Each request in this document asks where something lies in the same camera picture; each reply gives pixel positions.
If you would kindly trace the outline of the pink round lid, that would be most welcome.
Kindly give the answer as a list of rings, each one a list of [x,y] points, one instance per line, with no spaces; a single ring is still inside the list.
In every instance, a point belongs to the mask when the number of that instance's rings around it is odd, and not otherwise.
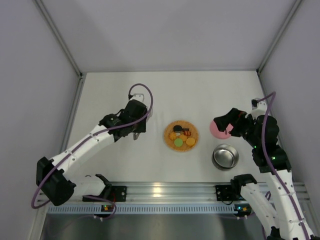
[[[225,140],[231,137],[230,132],[232,131],[233,126],[229,124],[225,131],[219,131],[216,123],[212,120],[209,126],[210,133],[217,139]]]

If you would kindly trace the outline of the flower shaped yellow cookie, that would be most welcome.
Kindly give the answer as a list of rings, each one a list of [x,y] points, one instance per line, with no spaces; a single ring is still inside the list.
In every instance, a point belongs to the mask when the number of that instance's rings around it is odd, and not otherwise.
[[[171,140],[171,141],[174,141],[176,138],[177,138],[177,135],[175,132],[171,132],[169,135],[168,135],[168,138]]]

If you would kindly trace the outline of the black sandwich cookie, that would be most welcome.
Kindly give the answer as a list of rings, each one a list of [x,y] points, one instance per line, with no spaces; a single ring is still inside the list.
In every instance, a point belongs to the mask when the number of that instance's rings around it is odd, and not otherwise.
[[[182,127],[181,125],[174,125],[174,126],[173,126],[173,131],[174,131],[175,133],[180,133],[180,132],[183,131],[183,127]]]

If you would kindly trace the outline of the braised pork piece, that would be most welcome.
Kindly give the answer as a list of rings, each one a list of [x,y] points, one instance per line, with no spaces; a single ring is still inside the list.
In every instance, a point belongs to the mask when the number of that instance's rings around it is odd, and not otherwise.
[[[191,132],[189,130],[186,130],[186,131],[184,131],[184,135],[189,137],[189,136],[191,136]]]

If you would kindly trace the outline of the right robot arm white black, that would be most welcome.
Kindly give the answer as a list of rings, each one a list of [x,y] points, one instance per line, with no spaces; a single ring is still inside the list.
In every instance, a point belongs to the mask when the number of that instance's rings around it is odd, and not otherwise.
[[[317,240],[300,207],[291,164],[278,145],[277,120],[268,109],[255,108],[251,113],[232,108],[213,119],[217,129],[243,138],[252,147],[252,158],[264,177],[273,202],[260,192],[256,179],[249,173],[237,175],[231,186],[237,196],[245,199],[262,224],[269,240]]]

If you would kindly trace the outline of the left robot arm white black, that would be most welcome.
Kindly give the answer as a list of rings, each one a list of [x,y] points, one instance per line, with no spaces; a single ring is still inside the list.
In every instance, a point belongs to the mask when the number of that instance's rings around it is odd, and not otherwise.
[[[152,111],[136,97],[130,99],[116,114],[107,114],[83,139],[62,153],[37,162],[36,185],[55,206],[60,206],[73,196],[85,199],[107,199],[110,182],[102,175],[85,177],[76,181],[74,175],[80,167],[105,147],[129,134],[138,137],[146,132],[147,118]]]

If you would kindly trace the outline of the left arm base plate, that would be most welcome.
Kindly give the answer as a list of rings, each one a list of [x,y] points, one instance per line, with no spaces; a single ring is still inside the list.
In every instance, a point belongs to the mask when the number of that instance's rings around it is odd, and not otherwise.
[[[125,202],[127,198],[127,187],[121,186],[106,186],[99,195],[90,195],[91,197],[97,197],[111,202]]]

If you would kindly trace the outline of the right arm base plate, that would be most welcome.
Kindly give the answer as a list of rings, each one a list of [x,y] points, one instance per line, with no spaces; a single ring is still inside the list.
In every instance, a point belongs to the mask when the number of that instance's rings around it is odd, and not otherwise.
[[[244,198],[237,189],[230,184],[219,184],[215,186],[216,199],[220,202],[242,201]]]

